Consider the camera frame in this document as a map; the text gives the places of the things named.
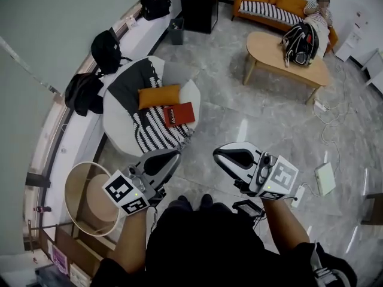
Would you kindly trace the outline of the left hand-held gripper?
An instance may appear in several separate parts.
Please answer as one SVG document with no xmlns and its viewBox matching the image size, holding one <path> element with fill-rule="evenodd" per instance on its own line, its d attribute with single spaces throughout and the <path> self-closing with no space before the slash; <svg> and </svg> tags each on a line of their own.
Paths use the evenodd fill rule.
<svg viewBox="0 0 383 287">
<path fill-rule="evenodd" d="M 180 160 L 181 153 L 176 149 L 147 152 L 139 164 L 116 171 L 102 189 L 123 216 L 131 216 L 163 200 L 163 184 L 170 180 Z"/>
</svg>

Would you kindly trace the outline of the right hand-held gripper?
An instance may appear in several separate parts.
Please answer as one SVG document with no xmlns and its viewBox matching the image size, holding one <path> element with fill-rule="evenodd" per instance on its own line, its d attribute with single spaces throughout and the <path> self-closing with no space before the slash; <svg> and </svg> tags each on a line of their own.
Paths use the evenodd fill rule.
<svg viewBox="0 0 383 287">
<path fill-rule="evenodd" d="M 240 192 L 250 197 L 279 200 L 289 196 L 299 172 L 284 157 L 261 152 L 250 142 L 227 143 L 213 151 L 213 158 L 239 180 L 235 184 Z"/>
</svg>

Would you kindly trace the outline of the red book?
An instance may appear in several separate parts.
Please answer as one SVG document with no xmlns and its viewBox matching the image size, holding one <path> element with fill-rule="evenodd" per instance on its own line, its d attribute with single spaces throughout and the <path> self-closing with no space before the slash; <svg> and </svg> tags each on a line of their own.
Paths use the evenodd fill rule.
<svg viewBox="0 0 383 287">
<path fill-rule="evenodd" d="M 163 113 L 167 127 L 190 124 L 196 121 L 191 102 L 165 107 Z"/>
</svg>

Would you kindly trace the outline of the person's left forearm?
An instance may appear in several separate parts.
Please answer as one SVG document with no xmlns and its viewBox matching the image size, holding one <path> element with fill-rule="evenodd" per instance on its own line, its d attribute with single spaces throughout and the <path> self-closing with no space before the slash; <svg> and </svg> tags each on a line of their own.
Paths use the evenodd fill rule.
<svg viewBox="0 0 383 287">
<path fill-rule="evenodd" d="M 125 218 L 123 228 L 111 255 L 129 274 L 139 272 L 145 266 L 147 209 Z"/>
</svg>

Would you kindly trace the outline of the person's right forearm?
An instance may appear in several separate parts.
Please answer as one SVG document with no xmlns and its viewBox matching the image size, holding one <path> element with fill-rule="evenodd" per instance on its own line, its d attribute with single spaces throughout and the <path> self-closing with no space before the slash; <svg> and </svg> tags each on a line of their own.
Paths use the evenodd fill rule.
<svg viewBox="0 0 383 287">
<path fill-rule="evenodd" d="M 306 230 L 285 201 L 262 199 L 267 221 L 278 252 L 286 254 L 301 243 L 309 243 Z"/>
</svg>

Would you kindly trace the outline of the pink magazine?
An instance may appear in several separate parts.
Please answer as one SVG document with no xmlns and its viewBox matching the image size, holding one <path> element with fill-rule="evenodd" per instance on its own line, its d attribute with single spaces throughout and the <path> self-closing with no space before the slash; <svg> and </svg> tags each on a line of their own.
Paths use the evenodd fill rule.
<svg viewBox="0 0 383 287">
<path fill-rule="evenodd" d="M 53 245 L 51 249 L 51 260 L 61 273 L 68 275 L 68 259 L 66 255 L 55 245 Z"/>
</svg>

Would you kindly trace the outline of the white book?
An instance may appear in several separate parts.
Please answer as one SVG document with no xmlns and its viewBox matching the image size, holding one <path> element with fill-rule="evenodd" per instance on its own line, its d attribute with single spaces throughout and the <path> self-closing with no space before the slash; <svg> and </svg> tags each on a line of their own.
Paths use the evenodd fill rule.
<svg viewBox="0 0 383 287">
<path fill-rule="evenodd" d="M 72 263 L 69 267 L 69 278 L 70 281 L 76 287 L 90 287 L 91 278 L 87 275 L 81 268 L 79 268 L 76 264 Z"/>
</svg>

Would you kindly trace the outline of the person's left shoe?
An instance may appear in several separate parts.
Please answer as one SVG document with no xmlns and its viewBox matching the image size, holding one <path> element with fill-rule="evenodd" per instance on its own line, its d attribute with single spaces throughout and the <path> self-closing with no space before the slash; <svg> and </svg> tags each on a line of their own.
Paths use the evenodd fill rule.
<svg viewBox="0 0 383 287">
<path fill-rule="evenodd" d="M 179 209 L 186 212 L 192 212 L 193 208 L 186 196 L 181 195 L 176 200 L 170 202 L 168 209 Z"/>
</svg>

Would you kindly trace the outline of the person's shoe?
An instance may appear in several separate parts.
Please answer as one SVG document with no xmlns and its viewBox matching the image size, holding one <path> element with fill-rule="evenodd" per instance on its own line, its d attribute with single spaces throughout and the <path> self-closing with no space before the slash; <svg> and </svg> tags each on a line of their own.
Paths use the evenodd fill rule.
<svg viewBox="0 0 383 287">
<path fill-rule="evenodd" d="M 199 209 L 200 210 L 208 209 L 208 208 L 212 207 L 212 205 L 213 205 L 213 199 L 212 199 L 211 195 L 210 194 L 204 194 L 201 198 Z"/>
<path fill-rule="evenodd" d="M 192 212 L 193 208 L 186 196 L 181 195 L 176 200 L 170 202 L 168 209 L 179 209 L 186 212 Z"/>
</svg>

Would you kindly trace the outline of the black handheld device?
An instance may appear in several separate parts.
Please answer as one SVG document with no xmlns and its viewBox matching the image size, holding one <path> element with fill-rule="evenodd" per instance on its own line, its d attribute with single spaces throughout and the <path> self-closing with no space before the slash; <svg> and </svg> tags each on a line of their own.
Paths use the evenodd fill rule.
<svg viewBox="0 0 383 287">
<path fill-rule="evenodd" d="M 265 215 L 264 210 L 251 200 L 235 202 L 232 205 L 232 208 L 236 210 L 238 214 L 246 215 L 251 219 L 262 218 Z"/>
</svg>

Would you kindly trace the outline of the person's right shoe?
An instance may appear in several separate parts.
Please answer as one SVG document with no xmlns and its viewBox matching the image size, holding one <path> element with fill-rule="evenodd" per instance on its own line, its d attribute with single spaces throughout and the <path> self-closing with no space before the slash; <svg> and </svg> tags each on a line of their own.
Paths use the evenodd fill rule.
<svg viewBox="0 0 383 287">
<path fill-rule="evenodd" d="M 210 194 L 204 194 L 201 198 L 199 209 L 200 210 L 208 209 L 208 208 L 212 207 L 212 205 L 213 205 L 213 199 L 212 199 L 211 195 Z"/>
</svg>

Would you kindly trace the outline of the orange cushion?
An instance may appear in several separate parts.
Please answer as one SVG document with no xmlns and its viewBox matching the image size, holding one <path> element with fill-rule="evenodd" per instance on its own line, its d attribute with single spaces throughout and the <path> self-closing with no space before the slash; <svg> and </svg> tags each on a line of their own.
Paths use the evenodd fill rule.
<svg viewBox="0 0 383 287">
<path fill-rule="evenodd" d="M 180 85 L 169 85 L 156 88 L 144 88 L 138 90 L 138 109 L 146 109 L 154 106 L 171 106 L 180 103 Z"/>
</svg>

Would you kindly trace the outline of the round glass top side table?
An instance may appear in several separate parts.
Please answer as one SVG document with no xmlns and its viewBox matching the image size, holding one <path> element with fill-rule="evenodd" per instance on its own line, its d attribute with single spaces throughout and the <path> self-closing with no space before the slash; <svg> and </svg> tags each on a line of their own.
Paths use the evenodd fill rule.
<svg viewBox="0 0 383 287">
<path fill-rule="evenodd" d="M 110 177 L 109 171 L 92 161 L 76 164 L 67 176 L 66 209 L 74 224 L 90 236 L 108 235 L 121 219 L 118 207 L 102 189 Z"/>
</svg>

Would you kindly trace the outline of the white window ledge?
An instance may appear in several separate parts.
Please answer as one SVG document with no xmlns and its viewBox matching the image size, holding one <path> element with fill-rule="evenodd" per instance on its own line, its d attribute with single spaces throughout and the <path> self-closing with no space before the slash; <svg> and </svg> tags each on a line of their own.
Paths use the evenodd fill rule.
<svg viewBox="0 0 383 287">
<path fill-rule="evenodd" d="M 165 35 L 171 19 L 177 17 L 179 11 L 174 11 L 167 16 L 147 21 L 140 18 L 136 26 L 120 40 L 122 55 L 131 59 L 147 56 L 155 51 L 161 37 Z M 54 161 L 51 185 L 48 188 L 43 205 L 50 206 L 52 211 L 43 214 L 40 224 L 36 227 L 45 227 L 60 223 L 70 222 L 64 201 L 64 186 L 66 177 L 73 166 L 83 161 L 93 161 L 97 149 L 104 136 L 102 117 L 92 112 L 85 117 L 73 113 L 68 123 L 60 147 L 66 149 L 66 153 L 57 153 Z"/>
</svg>

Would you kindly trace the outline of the white flat box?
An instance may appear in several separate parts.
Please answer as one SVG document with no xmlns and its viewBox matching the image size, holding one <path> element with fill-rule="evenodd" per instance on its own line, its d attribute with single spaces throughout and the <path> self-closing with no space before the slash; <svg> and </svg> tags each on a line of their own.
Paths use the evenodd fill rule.
<svg viewBox="0 0 383 287">
<path fill-rule="evenodd" d="M 315 169 L 315 178 L 320 196 L 326 196 L 336 188 L 335 177 L 330 162 L 324 163 Z"/>
</svg>

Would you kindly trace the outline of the person's black clothing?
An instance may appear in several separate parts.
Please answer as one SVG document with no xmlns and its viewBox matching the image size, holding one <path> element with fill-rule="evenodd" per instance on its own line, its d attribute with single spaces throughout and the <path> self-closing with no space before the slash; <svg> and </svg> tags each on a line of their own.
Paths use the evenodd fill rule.
<svg viewBox="0 0 383 287">
<path fill-rule="evenodd" d="M 144 269 L 129 274 L 110 256 L 91 287 L 314 287 L 310 248 L 267 250 L 250 220 L 222 203 L 192 212 L 167 207 L 146 233 Z"/>
</svg>

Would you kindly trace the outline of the grey cushion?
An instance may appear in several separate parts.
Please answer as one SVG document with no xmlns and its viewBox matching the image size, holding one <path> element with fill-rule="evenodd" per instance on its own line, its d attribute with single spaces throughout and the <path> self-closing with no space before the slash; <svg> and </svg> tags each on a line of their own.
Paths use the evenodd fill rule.
<svg viewBox="0 0 383 287">
<path fill-rule="evenodd" d="M 175 62 L 165 62 L 162 84 L 164 86 L 180 85 L 182 88 L 193 77 L 193 70 L 189 66 Z"/>
</svg>

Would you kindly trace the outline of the black crumpled bag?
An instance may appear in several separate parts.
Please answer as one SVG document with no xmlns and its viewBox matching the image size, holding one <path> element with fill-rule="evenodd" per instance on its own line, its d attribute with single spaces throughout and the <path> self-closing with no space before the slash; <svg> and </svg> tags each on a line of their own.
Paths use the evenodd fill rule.
<svg viewBox="0 0 383 287">
<path fill-rule="evenodd" d="M 65 105 L 85 117 L 88 111 L 103 114 L 103 97 L 98 95 L 104 86 L 93 73 L 76 74 L 65 90 Z"/>
</svg>

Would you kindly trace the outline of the oval wooden coffee table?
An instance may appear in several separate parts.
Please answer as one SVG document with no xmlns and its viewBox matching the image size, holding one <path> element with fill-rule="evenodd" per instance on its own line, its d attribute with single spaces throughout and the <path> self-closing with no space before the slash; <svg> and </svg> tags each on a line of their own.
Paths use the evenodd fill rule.
<svg viewBox="0 0 383 287">
<path fill-rule="evenodd" d="M 330 83 L 330 74 L 322 59 L 315 58 L 308 67 L 294 63 L 285 66 L 280 38 L 277 36 L 264 32 L 252 32 L 247 37 L 246 48 L 250 69 L 243 80 L 243 85 L 247 85 L 255 68 L 264 69 L 313 88 L 306 100 L 307 105 L 312 105 L 318 90 Z"/>
</svg>

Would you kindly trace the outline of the wooden shelf cart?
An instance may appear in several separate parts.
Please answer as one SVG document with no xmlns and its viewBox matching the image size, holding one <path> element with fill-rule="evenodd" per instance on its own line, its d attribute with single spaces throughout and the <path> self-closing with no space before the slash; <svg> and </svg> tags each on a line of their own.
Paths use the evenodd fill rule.
<svg viewBox="0 0 383 287">
<path fill-rule="evenodd" d="M 90 236 L 71 222 L 34 227 L 31 220 L 27 220 L 24 244 L 31 252 L 41 250 L 52 263 L 51 249 L 53 245 L 57 246 L 68 259 L 68 270 L 74 263 L 91 279 L 101 261 L 115 249 L 115 242 L 109 238 Z"/>
</svg>

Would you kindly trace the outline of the small grey bin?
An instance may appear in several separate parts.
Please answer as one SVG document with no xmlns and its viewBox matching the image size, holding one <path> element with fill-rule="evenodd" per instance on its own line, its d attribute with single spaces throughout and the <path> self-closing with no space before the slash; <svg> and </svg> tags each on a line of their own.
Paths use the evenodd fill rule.
<svg viewBox="0 0 383 287">
<path fill-rule="evenodd" d="M 173 45 L 184 43 L 184 19 L 171 19 L 168 26 L 168 34 Z"/>
</svg>

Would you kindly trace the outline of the black white backpack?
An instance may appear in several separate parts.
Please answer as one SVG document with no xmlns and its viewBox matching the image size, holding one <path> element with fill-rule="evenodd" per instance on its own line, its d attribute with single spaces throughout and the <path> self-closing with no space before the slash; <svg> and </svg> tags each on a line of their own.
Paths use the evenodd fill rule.
<svg viewBox="0 0 383 287">
<path fill-rule="evenodd" d="M 309 23 L 300 22 L 292 26 L 281 38 L 285 67 L 290 63 L 308 67 L 317 55 L 319 37 Z"/>
</svg>

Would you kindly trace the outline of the brown wooden cabinet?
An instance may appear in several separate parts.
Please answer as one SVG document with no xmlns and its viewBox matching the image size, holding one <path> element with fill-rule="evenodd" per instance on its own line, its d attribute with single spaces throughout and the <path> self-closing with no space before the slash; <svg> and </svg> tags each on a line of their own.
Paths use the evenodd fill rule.
<svg viewBox="0 0 383 287">
<path fill-rule="evenodd" d="M 368 194 L 366 200 L 372 200 L 372 210 L 368 219 L 363 219 L 361 225 L 383 226 L 383 193 Z"/>
</svg>

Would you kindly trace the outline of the black garment with white stripes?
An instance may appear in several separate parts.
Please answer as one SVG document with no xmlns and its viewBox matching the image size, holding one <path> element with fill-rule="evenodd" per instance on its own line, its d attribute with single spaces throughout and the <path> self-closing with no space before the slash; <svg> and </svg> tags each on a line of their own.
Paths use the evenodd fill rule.
<svg viewBox="0 0 383 287">
<path fill-rule="evenodd" d="M 351 266 L 345 260 L 326 253 L 318 242 L 314 243 L 310 265 L 316 287 L 357 286 L 357 276 Z"/>
</svg>

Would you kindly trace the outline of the grey roller blind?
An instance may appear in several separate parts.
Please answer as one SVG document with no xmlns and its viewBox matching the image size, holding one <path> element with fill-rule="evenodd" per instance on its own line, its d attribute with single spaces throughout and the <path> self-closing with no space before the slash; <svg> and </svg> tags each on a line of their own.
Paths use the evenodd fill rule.
<svg viewBox="0 0 383 287">
<path fill-rule="evenodd" d="M 24 251 L 26 177 L 53 99 L 0 47 L 0 256 Z"/>
<path fill-rule="evenodd" d="M 42 82 L 61 89 L 138 0 L 0 0 L 0 37 Z"/>
</svg>

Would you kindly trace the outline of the black boxy bag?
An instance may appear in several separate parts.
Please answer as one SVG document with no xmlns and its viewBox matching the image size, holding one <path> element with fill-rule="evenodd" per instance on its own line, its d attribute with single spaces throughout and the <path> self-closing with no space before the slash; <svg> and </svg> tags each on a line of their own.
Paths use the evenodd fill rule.
<svg viewBox="0 0 383 287">
<path fill-rule="evenodd" d="M 170 14 L 171 0 L 140 0 L 141 15 L 148 21 Z"/>
</svg>

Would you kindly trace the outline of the tall black cabinet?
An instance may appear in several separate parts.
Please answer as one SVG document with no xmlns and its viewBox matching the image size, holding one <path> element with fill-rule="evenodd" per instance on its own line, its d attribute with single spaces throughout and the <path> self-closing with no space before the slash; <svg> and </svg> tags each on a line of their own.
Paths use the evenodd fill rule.
<svg viewBox="0 0 383 287">
<path fill-rule="evenodd" d="M 184 28 L 210 34 L 218 21 L 218 0 L 181 0 Z"/>
</svg>

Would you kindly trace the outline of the white cabinet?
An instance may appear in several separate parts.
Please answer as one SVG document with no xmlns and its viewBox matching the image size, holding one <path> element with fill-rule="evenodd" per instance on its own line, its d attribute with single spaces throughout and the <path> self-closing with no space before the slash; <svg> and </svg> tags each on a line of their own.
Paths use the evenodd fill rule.
<svg viewBox="0 0 383 287">
<path fill-rule="evenodd" d="M 383 10 L 353 5 L 335 14 L 338 42 L 335 55 L 345 61 L 352 57 L 365 64 L 376 52 L 383 51 Z"/>
</svg>

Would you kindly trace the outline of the white desk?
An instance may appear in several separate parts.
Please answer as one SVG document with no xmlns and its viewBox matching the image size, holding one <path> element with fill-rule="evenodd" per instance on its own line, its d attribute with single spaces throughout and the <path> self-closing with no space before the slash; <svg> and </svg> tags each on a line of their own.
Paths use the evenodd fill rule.
<svg viewBox="0 0 383 287">
<path fill-rule="evenodd" d="M 364 86 L 367 87 L 372 84 L 383 94 L 383 52 L 376 49 L 363 65 L 361 71 L 367 71 L 370 76 Z"/>
</svg>

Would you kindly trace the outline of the dark window frame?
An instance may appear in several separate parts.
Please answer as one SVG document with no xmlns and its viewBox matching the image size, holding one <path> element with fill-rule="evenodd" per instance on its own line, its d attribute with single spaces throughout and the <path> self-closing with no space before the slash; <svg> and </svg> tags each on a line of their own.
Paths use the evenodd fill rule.
<svg viewBox="0 0 383 287">
<path fill-rule="evenodd" d="M 133 15 L 136 19 L 139 18 L 141 8 L 141 3 L 137 2 L 129 10 L 127 10 L 125 14 L 123 14 L 122 18 L 119 19 L 113 27 L 110 28 L 115 32 L 118 41 L 120 41 L 121 38 L 129 32 L 126 24 L 127 18 L 131 15 Z M 97 71 L 98 66 L 94 61 L 92 54 L 89 53 L 84 62 L 81 64 L 80 70 L 77 70 L 76 74 L 83 72 L 96 73 Z M 51 185 L 50 178 L 54 161 L 56 160 L 59 149 L 62 148 L 60 147 L 60 143 L 73 113 L 76 117 L 77 113 L 65 105 L 65 95 L 60 94 L 58 91 L 54 91 L 53 106 L 49 110 L 48 117 L 44 122 L 37 150 L 35 151 L 34 159 L 32 160 L 32 162 L 35 159 L 36 161 L 34 164 L 32 163 L 33 165 L 29 169 L 26 177 L 23 204 L 23 218 L 25 220 L 25 226 L 23 227 L 23 243 L 24 236 L 26 235 L 27 220 L 31 220 L 34 227 L 40 224 L 42 215 L 37 215 L 34 208 L 36 206 L 42 206 L 45 203 L 45 196 Z"/>
</svg>

